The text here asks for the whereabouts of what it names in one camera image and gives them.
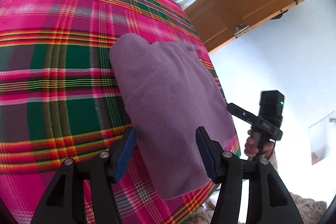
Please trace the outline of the person's right hand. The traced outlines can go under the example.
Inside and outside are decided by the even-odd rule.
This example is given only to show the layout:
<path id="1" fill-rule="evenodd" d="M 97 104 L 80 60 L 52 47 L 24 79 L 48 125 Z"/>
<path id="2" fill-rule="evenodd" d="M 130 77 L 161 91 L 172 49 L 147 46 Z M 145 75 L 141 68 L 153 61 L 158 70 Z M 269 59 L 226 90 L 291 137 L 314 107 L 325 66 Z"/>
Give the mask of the person's right hand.
<path id="1" fill-rule="evenodd" d="M 252 130 L 248 130 L 249 137 L 247 138 L 245 146 L 244 146 L 244 153 L 248 157 L 255 157 L 259 152 L 259 149 L 254 144 L 252 133 L 253 133 Z M 269 141 L 268 143 L 264 145 L 262 149 L 262 154 L 264 155 L 265 158 L 269 159 L 272 156 L 274 147 L 275 147 L 275 142 L 271 142 L 271 141 Z"/>

